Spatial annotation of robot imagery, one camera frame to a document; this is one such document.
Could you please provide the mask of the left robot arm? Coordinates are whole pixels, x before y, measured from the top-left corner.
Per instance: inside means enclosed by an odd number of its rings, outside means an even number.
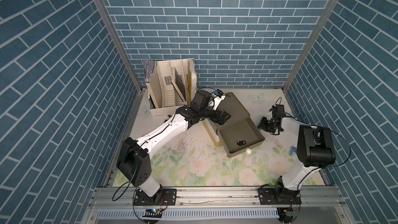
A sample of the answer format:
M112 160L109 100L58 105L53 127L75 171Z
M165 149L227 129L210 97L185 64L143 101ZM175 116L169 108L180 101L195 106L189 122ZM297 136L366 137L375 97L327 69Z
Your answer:
M127 185L141 190L150 205L160 203L163 200L163 187L151 176L151 159L174 137L204 119L219 125L225 124L231 115L218 107L227 97L219 89L208 92L200 88L191 103L179 107L164 124L136 140L131 137L124 140L116 166L127 178Z

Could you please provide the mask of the blue key fob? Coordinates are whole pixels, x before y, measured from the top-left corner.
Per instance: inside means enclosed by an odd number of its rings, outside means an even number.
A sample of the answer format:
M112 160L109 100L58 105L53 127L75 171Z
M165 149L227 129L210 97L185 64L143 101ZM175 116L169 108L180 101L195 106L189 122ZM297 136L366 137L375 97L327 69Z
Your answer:
M291 146L289 154L290 156L297 155L297 148L295 146Z

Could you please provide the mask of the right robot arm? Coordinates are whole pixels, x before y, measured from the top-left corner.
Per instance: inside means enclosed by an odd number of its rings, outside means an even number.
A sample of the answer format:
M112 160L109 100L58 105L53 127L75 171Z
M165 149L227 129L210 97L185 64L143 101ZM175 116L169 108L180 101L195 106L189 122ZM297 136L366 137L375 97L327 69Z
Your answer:
M262 117L258 128L272 135L288 131L297 136L297 161L285 175L278 178L274 187L263 185L258 188L262 205L300 205L300 189L314 173L327 167L340 167L352 154L352 149L349 149L349 155L344 162L335 164L336 152L332 135L341 135L328 127L304 123L285 113L273 114L271 119Z

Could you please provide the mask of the black car key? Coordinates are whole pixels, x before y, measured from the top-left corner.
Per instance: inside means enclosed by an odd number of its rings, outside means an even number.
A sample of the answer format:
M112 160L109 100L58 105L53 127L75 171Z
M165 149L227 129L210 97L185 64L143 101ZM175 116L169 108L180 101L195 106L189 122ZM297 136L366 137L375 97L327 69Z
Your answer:
M237 146L244 146L244 145L246 145L246 141L237 141L237 142L235 142L235 144Z

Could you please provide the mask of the white file organizer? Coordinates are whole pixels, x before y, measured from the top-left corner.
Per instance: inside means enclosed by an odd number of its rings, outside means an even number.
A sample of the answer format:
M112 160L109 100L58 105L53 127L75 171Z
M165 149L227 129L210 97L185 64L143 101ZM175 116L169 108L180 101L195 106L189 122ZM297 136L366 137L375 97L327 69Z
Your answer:
M182 70L186 87L186 103L177 98L173 88L172 67L180 67ZM156 61L150 83L145 83L151 115L153 117L172 115L177 108L190 104L197 91L197 81L193 58Z

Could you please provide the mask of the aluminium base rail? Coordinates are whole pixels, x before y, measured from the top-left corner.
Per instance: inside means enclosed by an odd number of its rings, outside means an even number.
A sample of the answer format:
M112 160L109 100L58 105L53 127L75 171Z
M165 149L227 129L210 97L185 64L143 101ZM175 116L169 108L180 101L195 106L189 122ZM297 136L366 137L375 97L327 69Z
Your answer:
M113 201L114 188L97 188L85 224L352 224L335 186L305 186L292 200L276 201L271 187L165 188L163 203L150 206L129 189Z

